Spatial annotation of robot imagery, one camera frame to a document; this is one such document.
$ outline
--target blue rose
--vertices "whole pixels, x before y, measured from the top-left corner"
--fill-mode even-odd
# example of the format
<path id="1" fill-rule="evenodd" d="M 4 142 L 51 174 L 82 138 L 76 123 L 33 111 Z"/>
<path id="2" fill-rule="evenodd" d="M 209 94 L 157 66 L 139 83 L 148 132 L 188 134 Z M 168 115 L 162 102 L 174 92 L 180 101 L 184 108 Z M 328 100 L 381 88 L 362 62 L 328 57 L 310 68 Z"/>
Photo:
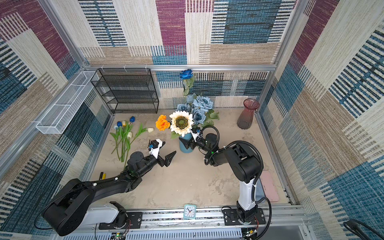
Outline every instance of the blue rose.
<path id="1" fill-rule="evenodd" d="M 189 104 L 178 104 L 177 105 L 178 111 L 186 111 L 188 113 L 190 108 L 191 108 L 191 106 L 189 106 Z"/>
<path id="2" fill-rule="evenodd" d="M 200 108 L 194 108 L 194 109 L 192 109 L 192 117 L 193 117 L 193 122 L 195 123 L 195 125 L 197 125 L 199 123 L 204 123 L 205 118 L 206 118 L 205 111 L 203 111 Z"/>
<path id="3" fill-rule="evenodd" d="M 212 109 L 214 107 L 214 103 L 207 97 L 197 96 L 195 100 L 193 100 L 193 107 L 200 108 L 204 112 L 208 112 L 208 109 Z"/>
<path id="4" fill-rule="evenodd" d="M 196 94 L 194 93 L 194 94 L 192 94 L 192 95 L 188 95 L 187 96 L 187 103 L 192 103 L 193 102 L 193 98 L 194 98 L 194 96 L 196 96 Z"/>
<path id="5" fill-rule="evenodd" d="M 191 69 L 187 69 L 187 70 L 181 71 L 181 73 L 180 73 L 180 78 L 181 79 L 189 79 L 192 76 L 193 76 L 193 74 L 192 74 L 192 70 Z"/>

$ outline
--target metal base plate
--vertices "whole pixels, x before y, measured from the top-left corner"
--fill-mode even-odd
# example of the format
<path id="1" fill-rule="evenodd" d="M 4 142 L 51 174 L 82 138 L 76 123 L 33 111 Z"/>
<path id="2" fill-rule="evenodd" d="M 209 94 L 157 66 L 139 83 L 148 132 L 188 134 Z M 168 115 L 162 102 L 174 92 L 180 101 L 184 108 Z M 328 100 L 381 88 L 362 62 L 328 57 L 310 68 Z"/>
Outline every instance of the metal base plate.
<path id="1" fill-rule="evenodd" d="M 224 224 L 226 226 L 233 226 L 233 225 L 242 225 L 242 223 L 239 222 L 239 217 L 237 216 L 236 209 L 224 209 Z M 264 212 L 261 208 L 257 209 L 257 213 L 255 215 L 257 220 L 259 221 L 259 225 L 265 224 L 265 217 Z M 252 220 L 250 225 L 257 225 L 257 222 L 255 219 Z"/>
<path id="2" fill-rule="evenodd" d="M 139 229 L 141 226 L 141 220 L 142 220 L 142 214 L 143 213 L 142 212 L 127 212 L 127 214 L 128 214 L 128 219 L 131 220 L 131 228 L 130 229 Z M 100 223 L 99 224 L 99 230 L 110 230 L 110 229 L 116 229 L 116 228 L 114 228 L 111 223 Z"/>

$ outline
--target alarm clock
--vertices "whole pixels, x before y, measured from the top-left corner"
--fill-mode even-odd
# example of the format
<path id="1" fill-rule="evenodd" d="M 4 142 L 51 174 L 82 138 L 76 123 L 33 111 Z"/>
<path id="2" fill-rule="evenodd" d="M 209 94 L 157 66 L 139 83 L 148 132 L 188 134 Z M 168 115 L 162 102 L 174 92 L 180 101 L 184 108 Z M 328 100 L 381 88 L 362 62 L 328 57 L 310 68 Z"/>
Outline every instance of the alarm clock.
<path id="1" fill-rule="evenodd" d="M 185 204 L 183 217 L 186 219 L 196 219 L 196 205 Z"/>

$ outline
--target light blue rose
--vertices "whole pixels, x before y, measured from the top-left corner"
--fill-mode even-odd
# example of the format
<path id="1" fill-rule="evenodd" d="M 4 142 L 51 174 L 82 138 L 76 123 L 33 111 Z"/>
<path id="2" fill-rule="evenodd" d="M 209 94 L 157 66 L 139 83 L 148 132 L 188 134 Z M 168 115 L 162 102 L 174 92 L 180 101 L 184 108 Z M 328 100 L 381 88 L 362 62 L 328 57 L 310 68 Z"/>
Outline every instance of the light blue rose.
<path id="1" fill-rule="evenodd" d="M 187 103 L 192 103 L 193 102 L 193 98 L 194 98 L 194 96 L 196 96 L 196 94 L 194 93 L 194 94 L 192 94 L 192 95 L 188 95 L 187 96 Z"/>
<path id="2" fill-rule="evenodd" d="M 178 104 L 177 105 L 178 111 L 186 111 L 188 113 L 190 108 L 191 108 L 191 106 L 189 104 Z"/>
<path id="3" fill-rule="evenodd" d="M 197 96 L 192 103 L 194 108 L 200 108 L 204 112 L 208 112 L 208 109 L 212 109 L 214 107 L 214 103 L 207 97 Z"/>
<path id="4" fill-rule="evenodd" d="M 199 124 L 199 123 L 204 123 L 205 121 L 205 111 L 203 111 L 202 109 L 200 108 L 194 108 L 192 109 L 192 117 L 193 117 L 193 122 L 195 123 L 195 125 Z"/>

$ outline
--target sunflower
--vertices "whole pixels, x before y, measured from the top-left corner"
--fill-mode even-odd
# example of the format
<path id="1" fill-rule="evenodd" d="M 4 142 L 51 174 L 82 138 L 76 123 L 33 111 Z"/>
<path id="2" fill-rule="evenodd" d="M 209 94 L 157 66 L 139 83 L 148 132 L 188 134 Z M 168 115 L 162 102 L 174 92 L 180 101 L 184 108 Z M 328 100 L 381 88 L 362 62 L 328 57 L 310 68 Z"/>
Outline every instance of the sunflower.
<path id="1" fill-rule="evenodd" d="M 170 130 L 174 131 L 177 134 L 180 134 L 184 137 L 185 134 L 191 132 L 193 118 L 192 114 L 189 114 L 185 111 L 176 111 L 169 115 L 172 118 L 172 124 L 170 126 Z"/>
<path id="2" fill-rule="evenodd" d="M 164 131 L 165 129 L 169 128 L 170 123 L 167 121 L 167 116 L 160 115 L 159 118 L 156 121 L 156 127 L 160 131 Z"/>

